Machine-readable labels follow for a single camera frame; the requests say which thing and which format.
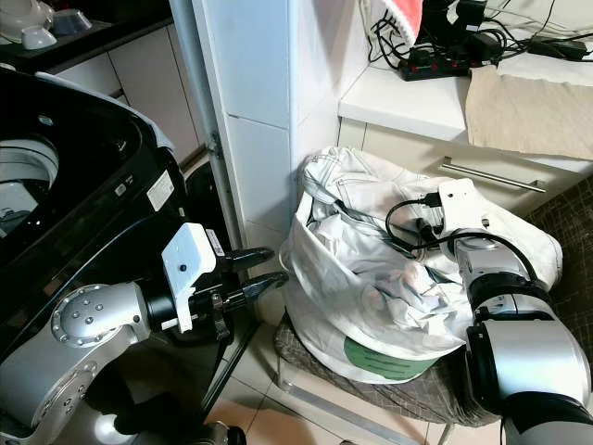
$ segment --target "drawer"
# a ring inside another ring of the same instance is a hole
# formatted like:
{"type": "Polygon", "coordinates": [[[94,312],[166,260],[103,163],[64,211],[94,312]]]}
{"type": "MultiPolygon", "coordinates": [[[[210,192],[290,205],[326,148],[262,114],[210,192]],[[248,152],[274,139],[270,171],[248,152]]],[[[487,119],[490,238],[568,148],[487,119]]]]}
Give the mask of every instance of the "drawer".
{"type": "Polygon", "coordinates": [[[121,95],[121,84],[107,54],[90,58],[63,70],[57,77],[104,95],[121,95]]]}
{"type": "Polygon", "coordinates": [[[539,164],[499,150],[440,141],[412,133],[366,125],[362,150],[413,172],[430,176],[470,178],[489,200],[518,215],[525,215],[583,177],[575,172],[539,164]],[[447,162],[467,172],[453,171],[447,162]],[[536,184],[545,193],[505,184],[495,175],[523,184],[536,184]]]}

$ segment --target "white laundry bag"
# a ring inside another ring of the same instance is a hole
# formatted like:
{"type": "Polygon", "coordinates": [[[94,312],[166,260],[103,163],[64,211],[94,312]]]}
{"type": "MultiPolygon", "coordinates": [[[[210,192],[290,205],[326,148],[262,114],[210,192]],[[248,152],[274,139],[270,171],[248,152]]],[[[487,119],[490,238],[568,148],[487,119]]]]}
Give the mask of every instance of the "white laundry bag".
{"type": "MultiPolygon", "coordinates": [[[[296,280],[285,303],[309,352],[347,378],[390,384],[463,345],[472,314],[457,264],[438,251],[406,258],[384,229],[392,206],[450,179],[335,147],[310,158],[303,179],[284,258],[296,280]]],[[[398,223],[440,222],[438,210],[409,207],[398,223]]],[[[491,231],[516,242],[548,286],[559,279],[561,250],[551,236],[485,199],[483,212],[491,231]]]]}

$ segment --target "kitchen counter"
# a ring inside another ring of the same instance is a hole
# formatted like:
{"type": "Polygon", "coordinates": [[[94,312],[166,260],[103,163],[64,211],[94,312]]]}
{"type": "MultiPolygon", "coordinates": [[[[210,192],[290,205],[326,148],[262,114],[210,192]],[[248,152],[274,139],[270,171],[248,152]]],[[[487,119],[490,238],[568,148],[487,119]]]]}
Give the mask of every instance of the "kitchen counter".
{"type": "Polygon", "coordinates": [[[72,35],[57,37],[47,48],[26,50],[21,44],[0,45],[0,63],[33,73],[60,72],[117,46],[126,44],[154,30],[173,23],[170,12],[159,12],[122,23],[92,20],[93,28],[72,35]]]}

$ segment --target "washing machine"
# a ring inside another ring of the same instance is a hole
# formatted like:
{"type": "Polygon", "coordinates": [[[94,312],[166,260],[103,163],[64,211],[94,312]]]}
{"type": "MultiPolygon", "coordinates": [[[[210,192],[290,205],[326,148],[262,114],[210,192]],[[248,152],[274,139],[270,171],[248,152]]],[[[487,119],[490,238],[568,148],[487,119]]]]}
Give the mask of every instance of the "washing machine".
{"type": "MultiPolygon", "coordinates": [[[[135,282],[155,308],[170,304],[161,252],[188,222],[189,198],[168,139],[133,110],[10,70],[0,69],[0,85],[1,369],[61,300],[88,286],[135,282]]],[[[232,272],[210,280],[236,286],[232,272]]],[[[183,422],[200,419],[232,339],[232,320],[222,321],[224,336],[200,319],[189,335],[171,329],[129,348],[84,390],[54,443],[176,438],[183,422]],[[146,430],[156,433],[139,435],[146,430]]],[[[14,437],[34,427],[0,420],[14,437]]]]}

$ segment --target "white bowl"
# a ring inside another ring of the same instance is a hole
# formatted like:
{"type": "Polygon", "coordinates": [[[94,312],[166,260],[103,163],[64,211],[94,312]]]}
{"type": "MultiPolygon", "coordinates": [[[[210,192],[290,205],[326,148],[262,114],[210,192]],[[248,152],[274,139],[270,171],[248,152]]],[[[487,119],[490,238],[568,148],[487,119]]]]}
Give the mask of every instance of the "white bowl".
{"type": "Polygon", "coordinates": [[[20,36],[25,49],[39,49],[57,42],[56,37],[43,26],[30,26],[22,30],[20,36]]]}

